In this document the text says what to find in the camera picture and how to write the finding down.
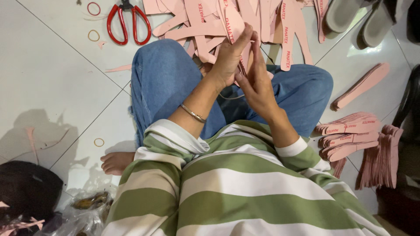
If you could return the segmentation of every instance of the person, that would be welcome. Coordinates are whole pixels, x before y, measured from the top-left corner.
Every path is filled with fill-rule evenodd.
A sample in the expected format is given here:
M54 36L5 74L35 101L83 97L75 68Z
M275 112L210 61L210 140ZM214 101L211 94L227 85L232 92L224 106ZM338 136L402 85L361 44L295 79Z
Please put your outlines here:
M305 141L331 75L266 66L258 40L246 24L203 78L173 40L137 51L131 95L141 147L101 157L106 174L122 175L103 236L389 235ZM249 42L245 76L236 68ZM226 90L244 97L217 102Z

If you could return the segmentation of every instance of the sleeve cuff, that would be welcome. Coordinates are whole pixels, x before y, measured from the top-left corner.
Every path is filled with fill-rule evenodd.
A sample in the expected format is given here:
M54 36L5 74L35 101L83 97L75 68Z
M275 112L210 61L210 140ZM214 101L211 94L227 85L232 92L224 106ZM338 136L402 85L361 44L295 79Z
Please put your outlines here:
M299 137L299 139L292 145L287 147L276 147L276 151L280 157L293 157L303 152L303 150L305 150L307 147L308 144L305 142L305 140L302 137Z
M161 119L154 122L144 131L144 136L146 136L146 133L149 131L161 134L169 141L194 154L200 154L210 150L208 143L201 138L198 138L197 140L181 126L170 120Z

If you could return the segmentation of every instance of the pile of insoles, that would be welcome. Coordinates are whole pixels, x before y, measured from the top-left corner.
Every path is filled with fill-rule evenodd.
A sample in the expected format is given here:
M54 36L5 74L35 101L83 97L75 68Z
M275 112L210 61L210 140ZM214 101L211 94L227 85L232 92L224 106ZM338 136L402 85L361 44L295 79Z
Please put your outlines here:
M344 165L346 164L347 158L339 159L338 161L330 162L331 168L334 169L334 176L340 178L341 172L343 171Z
M173 13L175 16L157 26L153 34L176 40L181 45L191 39L187 52L190 56L196 54L203 63L214 64L222 41L228 38L234 43L247 22L262 42L282 44L281 69L288 71L293 64L294 34L305 63L313 65L301 9L315 5L321 23L328 0L143 0L143 5L146 14ZM241 55L240 63L245 72L252 64L250 48L249 44Z
M372 140L378 140L379 133L371 131L364 134L331 134L322 137L319 140L320 147L332 147L345 143L360 143L360 142L371 142Z
M389 72L388 63L379 63L368 71L353 87L332 102L331 107L335 110L343 108L353 99L366 92L379 81L381 81Z
M322 135L351 133L364 134L373 130L377 130L380 121L376 115L367 112L357 112L339 120L320 124L315 130Z
M349 154L378 145L378 118L366 112L358 112L342 119L317 125L315 130L327 135L319 140L318 145L324 147L320 156L329 160L334 168L334 176L339 178L346 156Z
M396 187L398 142L403 131L401 128L385 125L379 135L379 145L365 149L357 189L382 185L389 188Z

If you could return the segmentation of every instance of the bracelet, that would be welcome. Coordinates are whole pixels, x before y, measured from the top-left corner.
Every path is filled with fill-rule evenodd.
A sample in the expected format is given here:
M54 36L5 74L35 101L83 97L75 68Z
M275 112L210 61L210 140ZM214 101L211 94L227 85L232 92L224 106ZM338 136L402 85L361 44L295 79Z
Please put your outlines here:
M197 115L194 112L192 112L190 109L188 109L183 103L181 103L181 105L179 105L179 106L182 107L186 112L188 112L190 115L192 115L192 117L194 117L199 122L201 122L201 123L206 123L207 122L207 120L201 118L200 115Z

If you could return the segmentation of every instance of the striped sweater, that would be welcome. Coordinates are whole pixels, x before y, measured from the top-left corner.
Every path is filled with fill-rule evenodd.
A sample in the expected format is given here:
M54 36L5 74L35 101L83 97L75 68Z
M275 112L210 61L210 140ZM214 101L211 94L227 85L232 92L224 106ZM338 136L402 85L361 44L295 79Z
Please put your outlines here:
M103 236L389 235L300 138L237 121L196 139L153 123L124 171Z

